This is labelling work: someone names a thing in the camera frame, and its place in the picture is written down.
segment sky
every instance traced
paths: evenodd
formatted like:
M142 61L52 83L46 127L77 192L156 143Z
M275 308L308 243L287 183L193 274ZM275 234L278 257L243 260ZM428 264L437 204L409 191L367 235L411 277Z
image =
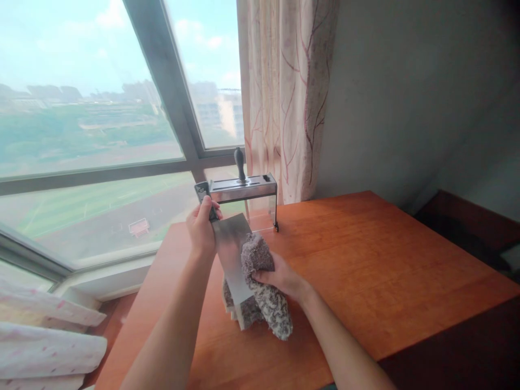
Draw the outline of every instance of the sky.
M165 0L189 82L240 88L236 0ZM151 80L122 0L0 3L0 83L122 92Z

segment window frame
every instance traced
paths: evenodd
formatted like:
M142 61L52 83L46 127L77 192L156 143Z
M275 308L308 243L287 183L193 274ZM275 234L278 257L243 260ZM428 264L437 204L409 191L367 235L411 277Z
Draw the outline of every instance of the window frame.
M123 0L123 3L161 97L162 108L183 150L184 159L0 178L0 196L187 171L192 173L195 182L198 183L206 180L205 169L235 164L233 153L236 146L204 148L164 0ZM244 152L244 145L239 147ZM0 227L0 257L5 257L4 260L57 283L71 274L104 268L150 254L152 253L147 252L73 270Z

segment curtain fold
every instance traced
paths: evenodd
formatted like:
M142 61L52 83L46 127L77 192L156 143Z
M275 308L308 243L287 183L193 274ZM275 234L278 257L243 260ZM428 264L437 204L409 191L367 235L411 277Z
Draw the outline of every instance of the curtain fold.
M316 188L339 4L237 5L248 175L271 172L279 203L308 200Z
M105 317L0 278L0 390L78 389L107 349L105 338L78 332Z

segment window ledge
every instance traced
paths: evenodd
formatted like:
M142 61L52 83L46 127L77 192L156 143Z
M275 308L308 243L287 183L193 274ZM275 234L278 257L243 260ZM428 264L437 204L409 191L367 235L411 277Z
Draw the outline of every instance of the window ledge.
M98 309L101 302L139 291L154 259L155 255L72 275L54 294Z

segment patterned curtain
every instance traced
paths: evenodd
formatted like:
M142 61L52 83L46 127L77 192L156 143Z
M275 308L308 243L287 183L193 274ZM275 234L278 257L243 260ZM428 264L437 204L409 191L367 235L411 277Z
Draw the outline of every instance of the patterned curtain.
M316 187L337 1L237 2L248 175L271 172L281 204Z
M105 314L0 277L0 390L76 390L107 340L83 333Z

